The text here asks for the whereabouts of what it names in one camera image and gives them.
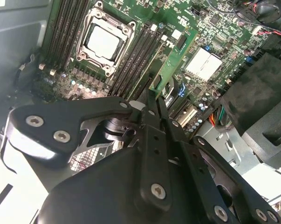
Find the cable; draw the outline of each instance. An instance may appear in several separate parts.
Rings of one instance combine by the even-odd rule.
[[[215,11],[217,11],[217,12],[220,12],[220,13],[226,14],[226,15],[233,15],[233,14],[234,14],[234,12],[226,12],[226,11],[222,11],[222,10],[218,9],[217,7],[215,7],[215,6],[211,3],[211,0],[206,0],[206,1],[207,1],[207,3],[209,4],[209,6],[210,6],[212,9],[214,9]]]
[[[233,13],[234,13],[234,15],[235,15],[239,20],[241,20],[241,21],[243,21],[243,22],[245,22],[245,23],[248,23],[248,24],[252,24],[252,25],[256,25],[256,26],[261,26],[261,27],[263,27],[263,28],[270,29],[270,30],[277,31],[277,32],[281,33],[281,31],[278,30],[278,29],[275,29],[275,28],[272,28],[272,27],[263,25],[263,24],[261,24],[261,23],[256,23],[256,22],[247,21],[247,20],[244,20],[243,18],[239,17],[238,13],[237,13],[236,10],[235,10],[236,3],[237,3],[237,0],[233,0]]]

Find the pcie slot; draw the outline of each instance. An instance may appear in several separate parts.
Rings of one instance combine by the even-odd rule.
[[[115,82],[112,85],[108,95],[109,96],[114,96],[117,95],[117,91],[119,88],[119,85],[123,82],[123,80],[126,78],[126,71],[127,69],[132,65],[132,62],[136,59],[137,53],[140,51],[143,41],[146,40],[147,35],[149,34],[150,31],[150,24],[146,23],[141,30],[140,35],[137,38],[137,41],[135,45],[133,46],[132,51],[129,53],[128,58],[126,58],[125,63],[122,65],[122,67],[115,73]]]
[[[176,119],[179,114],[189,105],[190,99],[186,97],[183,102],[176,107],[175,103],[169,108],[168,113],[169,116],[173,119]]]
[[[62,48],[65,44],[65,38],[68,35],[68,29],[69,29],[69,25],[73,20],[73,14],[75,13],[75,5],[77,3],[77,0],[73,0],[67,10],[67,15],[65,18],[65,21],[63,23],[62,26],[62,31],[60,33],[59,36],[59,40],[58,40],[58,47],[55,50],[54,54],[52,55],[52,58],[54,59],[54,64],[57,63],[58,61],[60,61],[61,58],[61,54],[63,53]]]
[[[140,78],[140,74],[143,71],[144,67],[147,65],[150,57],[152,56],[154,50],[157,48],[159,41],[161,39],[162,33],[157,32],[157,35],[152,39],[150,46],[148,47],[146,53],[142,58],[139,58],[139,65],[137,66],[137,70],[134,74],[130,76],[130,80],[127,80],[126,85],[124,85],[121,97],[126,98],[131,91],[135,82]]]
[[[61,8],[60,8],[60,13],[56,19],[56,25],[54,27],[54,33],[53,33],[53,39],[51,40],[50,46],[49,46],[49,54],[48,54],[48,58],[49,58],[49,62],[52,62],[53,58],[52,53],[55,52],[57,44],[58,44],[58,38],[60,35],[60,32],[62,30],[62,26],[64,23],[64,17],[66,16],[66,11],[68,9],[70,0],[64,0],[61,4]]]
[[[74,43],[77,42],[79,38],[78,30],[81,26],[82,20],[84,19],[88,11],[89,2],[89,0],[81,0],[78,5],[77,13],[75,14],[75,18],[73,19],[73,25],[70,26],[70,35],[68,36],[68,39],[64,45],[64,53],[62,54],[62,58],[60,61],[60,65],[63,69],[65,69],[65,67],[67,66],[67,61],[71,56],[71,51]]]

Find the black plastic bracket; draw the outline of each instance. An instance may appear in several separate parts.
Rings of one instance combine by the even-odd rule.
[[[79,132],[83,121],[93,121],[95,128],[105,119],[128,118],[131,113],[132,107],[120,97],[28,105],[10,112],[5,137],[14,148],[45,165],[64,167],[79,145]],[[26,122],[29,116],[40,117],[43,125],[29,125]],[[70,140],[66,143],[56,141],[56,131],[67,132]]]

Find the mounting hole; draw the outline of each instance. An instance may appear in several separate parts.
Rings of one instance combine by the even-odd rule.
[[[261,218],[265,222],[267,221],[266,215],[260,209],[256,209],[255,211],[259,218]]]
[[[198,142],[203,146],[205,145],[205,141],[203,141],[202,139],[198,139]]]
[[[155,153],[156,155],[159,155],[159,154],[160,154],[160,151],[159,151],[158,149],[154,149],[154,153]]]
[[[127,108],[128,106],[125,103],[120,102],[120,106],[123,108]]]
[[[233,198],[232,198],[231,194],[228,192],[228,190],[226,189],[226,187],[224,187],[222,185],[218,185],[217,189],[218,189],[226,207],[228,207],[228,208],[231,207],[233,205]]]
[[[136,131],[134,129],[130,129],[126,132],[126,136],[128,136],[128,137],[132,137],[135,134],[136,134]]]

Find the green circuit board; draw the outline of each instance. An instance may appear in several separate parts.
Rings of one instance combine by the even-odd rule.
[[[43,43],[42,62],[47,61],[47,52],[50,50],[52,36],[56,29],[54,25],[59,17],[61,3],[67,0],[55,0],[52,13],[49,19],[48,29]],[[86,8],[82,10],[85,13],[95,5],[96,1],[86,1]],[[231,11],[231,5],[228,0],[219,3],[218,8],[225,11]],[[244,62],[247,56],[243,50],[256,49],[265,41],[265,36],[253,35],[256,29],[253,25],[241,26],[237,19],[232,15],[219,14],[208,6],[207,1],[199,0],[110,0],[103,1],[103,11],[117,20],[128,24],[131,21],[136,23],[135,37],[128,49],[123,62],[132,51],[132,47],[137,41],[141,30],[147,21],[155,24],[158,29],[162,29],[163,35],[158,48],[148,60],[148,66],[139,74],[139,79],[134,83],[133,89],[127,94],[131,96],[134,91],[144,85],[149,75],[160,74],[162,79],[159,86],[150,88],[156,92],[156,95],[162,95],[166,83],[171,77],[175,77],[179,84],[183,84],[186,89],[184,96],[189,95],[191,104],[199,108],[199,103],[203,97],[207,97],[208,102],[215,100],[212,95],[217,89],[223,88],[226,81],[231,77]],[[83,26],[77,28],[77,34],[73,38],[70,48],[70,57],[65,62],[63,69],[57,70],[57,75],[49,75],[50,67],[40,72],[40,77],[35,82],[35,89],[41,89],[42,95],[47,101],[57,99],[69,99],[76,95],[82,98],[104,97],[108,95],[112,83],[115,81],[113,76],[106,77],[104,71],[94,64],[82,60],[76,60],[76,44],[81,34]],[[181,36],[187,39],[180,49],[177,49]],[[185,71],[185,67],[193,58],[198,49],[203,48],[218,57],[222,64],[217,71],[206,81],[192,76]],[[43,79],[49,77],[54,79],[52,85],[43,82]],[[83,83],[84,88],[78,88],[72,81]],[[95,85],[98,89],[96,96],[92,96],[84,91],[86,85]],[[199,111],[193,121],[195,122],[201,115]]]

